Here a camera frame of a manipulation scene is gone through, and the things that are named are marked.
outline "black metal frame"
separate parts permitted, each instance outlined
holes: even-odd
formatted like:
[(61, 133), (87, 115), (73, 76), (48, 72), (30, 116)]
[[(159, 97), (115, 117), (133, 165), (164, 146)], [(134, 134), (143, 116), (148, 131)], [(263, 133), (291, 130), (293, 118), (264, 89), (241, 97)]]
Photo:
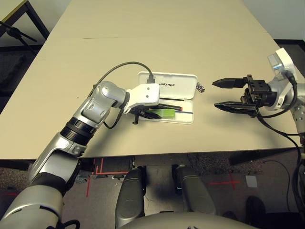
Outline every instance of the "black metal frame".
[[(45, 27), (36, 11), (32, 7), (29, 1), (26, 1), (22, 6), (20, 6), (8, 19), (3, 21), (4, 23), (12, 26), (23, 14), (27, 13), (29, 18), (32, 20), (34, 25), (37, 27), (39, 32), (42, 34), (44, 39), (47, 39), (50, 32)], [(0, 37), (6, 32), (6, 28), (4, 26), (0, 26)]]

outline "beige table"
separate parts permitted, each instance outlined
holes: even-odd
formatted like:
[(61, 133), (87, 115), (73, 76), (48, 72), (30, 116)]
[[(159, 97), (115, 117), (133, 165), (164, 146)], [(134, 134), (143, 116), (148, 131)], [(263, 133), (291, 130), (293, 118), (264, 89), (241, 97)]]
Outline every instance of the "beige table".
[[(292, 147), (256, 119), (214, 107), (239, 101), (244, 89), (220, 89), (213, 81), (249, 73), (270, 81), (267, 56), (278, 48), (240, 0), (72, 0), (0, 116), (0, 158), (37, 158), (101, 75), (127, 61), (197, 75), (206, 90), (195, 93), (194, 123), (132, 125), (133, 115), (124, 115), (114, 129), (95, 134), (84, 156)], [(134, 88), (142, 70), (126, 66), (107, 80)], [(109, 124), (117, 113), (111, 111)], [(268, 122), (296, 132), (290, 113)]]

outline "robotic arm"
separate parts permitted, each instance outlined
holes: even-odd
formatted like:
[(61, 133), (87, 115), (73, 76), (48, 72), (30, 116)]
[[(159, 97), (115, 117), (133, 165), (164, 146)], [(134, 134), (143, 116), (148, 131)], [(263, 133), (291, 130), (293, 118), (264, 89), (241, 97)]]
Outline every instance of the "robotic arm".
[[(246, 84), (244, 95), (240, 102), (222, 102), (214, 104), (215, 107), (237, 114), (247, 114), (251, 117), (271, 118), (288, 110), (291, 111), (301, 144), (304, 145), (305, 137), (305, 83), (297, 84), (294, 64), (284, 48), (268, 57), (275, 72), (275, 77), (269, 83), (264, 80), (254, 80), (251, 75), (242, 79), (224, 78), (213, 82), (214, 86), (221, 88), (243, 88)], [(266, 107), (267, 110), (276, 111), (273, 115), (261, 116), (258, 108)]]
[(128, 113), (139, 106), (157, 105), (159, 94), (157, 83), (140, 84), (127, 91), (107, 81), (96, 85), (35, 161), (30, 171), (29, 187), (13, 201), (0, 227), (51, 229), (70, 225), (61, 223), (62, 197), (72, 187), (79, 172), (78, 157), (105, 121), (110, 108), (120, 108)]

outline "small metal object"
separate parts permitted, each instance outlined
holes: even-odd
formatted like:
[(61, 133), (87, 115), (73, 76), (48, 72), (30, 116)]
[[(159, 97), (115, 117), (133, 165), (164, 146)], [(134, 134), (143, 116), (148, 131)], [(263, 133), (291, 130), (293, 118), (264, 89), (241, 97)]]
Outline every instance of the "small metal object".
[(202, 92), (205, 91), (205, 88), (204, 88), (204, 87), (202, 86), (202, 84), (199, 83), (199, 82), (197, 82), (196, 89), (197, 89), (200, 93), (202, 93)]

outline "black cable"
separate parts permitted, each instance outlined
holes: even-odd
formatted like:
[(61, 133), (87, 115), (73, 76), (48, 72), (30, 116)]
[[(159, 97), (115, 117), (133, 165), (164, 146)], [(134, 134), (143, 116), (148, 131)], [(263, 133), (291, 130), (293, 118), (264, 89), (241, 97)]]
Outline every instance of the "black cable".
[(117, 123), (119, 122), (119, 120), (120, 120), (120, 118), (121, 118), (123, 112), (124, 112), (124, 109), (121, 109), (120, 112), (119, 112), (119, 114), (118, 114), (118, 116), (116, 117), (115, 122), (113, 123), (112, 126), (108, 126), (106, 122), (104, 122), (104, 125), (105, 125), (108, 129), (114, 128), (114, 127), (117, 125)]
[(80, 222), (76, 219), (67, 221), (67, 222), (63, 223), (62, 225), (63, 225), (64, 228), (66, 228), (68, 226), (71, 226), (71, 225), (75, 225), (75, 229), (80, 229), (80, 227), (81, 227)]
[(103, 75), (103, 76), (101, 77), (101, 79), (95, 84), (95, 86), (93, 87), (93, 89), (90, 91), (88, 97), (90, 97), (90, 95), (91, 95), (92, 92), (95, 90), (95, 88), (97, 87), (97, 85), (98, 85), (103, 79), (105, 79), (107, 75), (109, 75), (110, 73), (112, 73), (114, 70), (116, 70), (116, 69), (118, 69), (118, 68), (120, 68), (120, 67), (122, 67), (122, 66), (128, 65), (128, 64), (137, 64), (137, 65), (140, 65), (140, 66), (144, 67), (144, 68), (149, 72), (149, 79), (148, 79), (148, 80), (150, 80), (150, 81), (153, 80), (153, 73), (152, 73), (152, 71), (151, 71), (145, 64), (140, 63), (140, 62), (135, 62), (135, 61), (130, 61), (130, 62), (121, 63), (121, 64), (119, 64), (119, 65), (117, 65), (117, 66), (111, 68), (108, 72), (106, 72), (105, 75)]
[(279, 131), (279, 130), (274, 129), (273, 127), (271, 127), (271, 126), (262, 118), (262, 116), (261, 116), (261, 114), (260, 114), (260, 112), (259, 112), (258, 109), (257, 109), (257, 116), (256, 116), (256, 117), (257, 117), (257, 119), (259, 120), (259, 122), (260, 122), (261, 124), (263, 124), (264, 126), (266, 126), (266, 127), (269, 128), (269, 129), (273, 130), (274, 132), (276, 132), (276, 133), (278, 133), (278, 134), (284, 136), (285, 138), (287, 138), (288, 140), (290, 140), (290, 141), (295, 145), (295, 147), (296, 147), (296, 149), (297, 149), (297, 163), (299, 163), (300, 160), (301, 160), (301, 150), (300, 150), (298, 144), (297, 144), (292, 138), (290, 138), (290, 137), (288, 136), (289, 134), (284, 133), (284, 132), (282, 132), (282, 131)]
[(284, 110), (276, 113), (276, 114), (272, 114), (272, 115), (266, 115), (266, 116), (262, 116), (262, 118), (273, 118), (273, 117), (277, 117), (287, 111), (289, 111), (295, 104), (296, 100), (297, 100), (297, 88), (296, 88), (296, 81), (295, 81), (295, 77), (294, 75), (290, 72), (290, 71), (284, 71), (283, 72), (285, 74), (285, 76), (287, 77), (287, 79), (289, 80), (289, 82), (292, 84), (292, 88), (293, 88), (293, 91), (294, 91), (294, 96), (293, 96), (293, 99), (290, 103), (290, 105), (288, 107), (286, 107)]
[(300, 194), (299, 194), (299, 188), (298, 188), (298, 177), (299, 177), (299, 169), (300, 169), (300, 166), (301, 164), (304, 162), (304, 160), (300, 161), (295, 170), (294, 170), (294, 173), (292, 175), (292, 182), (291, 182), (291, 186), (292, 186), (292, 191), (294, 193), (294, 196), (295, 196), (295, 203), (296, 203), (296, 206), (301, 214), (301, 217), (302, 217), (302, 220), (304, 221), (304, 205), (303, 205), (303, 201), (302, 201), (302, 198), (300, 197)]
[(281, 164), (284, 167), (284, 169), (286, 170), (287, 174), (288, 174), (288, 184), (287, 184), (287, 191), (286, 191), (286, 204), (287, 204), (287, 209), (290, 212), (289, 201), (288, 201), (289, 188), (290, 188), (290, 173), (289, 173), (288, 169), (286, 168), (286, 166), (282, 162), (279, 162), (279, 161), (276, 161), (276, 160), (263, 161), (263, 163), (266, 163), (266, 162), (277, 162), (277, 163)]

